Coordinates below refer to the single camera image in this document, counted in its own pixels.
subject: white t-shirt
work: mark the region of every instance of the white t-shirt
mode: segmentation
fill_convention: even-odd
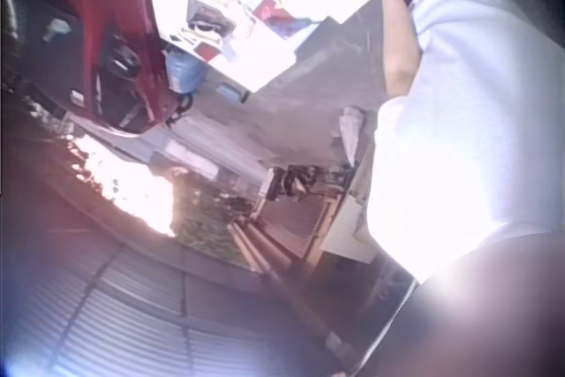
[[[367,220],[420,282],[486,239],[559,230],[564,54],[512,0],[414,0],[423,55],[379,111]]]

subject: concrete floor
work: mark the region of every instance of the concrete floor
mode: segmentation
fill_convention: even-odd
[[[556,1],[516,0],[534,25],[561,42]],[[344,162],[338,124],[343,108],[366,110],[374,126],[385,100],[381,49],[380,0],[371,0],[341,26],[324,22],[298,50],[297,63],[243,105],[217,94],[222,77],[210,72],[174,132],[198,144],[200,155],[233,170],[254,169],[255,176],[271,164]]]
[[[384,100],[380,23],[380,0],[341,26],[324,22],[298,50],[297,63],[240,106],[214,92],[218,76],[210,72],[190,116],[174,131],[191,138],[197,125],[220,133],[264,166],[344,162],[343,108],[374,113]]]

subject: person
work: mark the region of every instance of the person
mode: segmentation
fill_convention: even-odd
[[[367,221],[420,282],[563,226],[563,49],[513,0],[382,0]]]
[[[367,221],[421,285],[379,376],[563,375],[563,49],[513,0],[382,13]]]

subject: red car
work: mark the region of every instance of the red car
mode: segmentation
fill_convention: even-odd
[[[5,37],[19,75],[106,130],[138,135],[181,108],[151,0],[3,0]]]

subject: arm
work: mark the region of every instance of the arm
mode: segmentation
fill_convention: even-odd
[[[407,95],[420,64],[421,52],[404,0],[382,0],[383,66],[388,97]]]
[[[416,30],[404,0],[382,0],[383,66],[388,97],[407,95],[420,65]]]

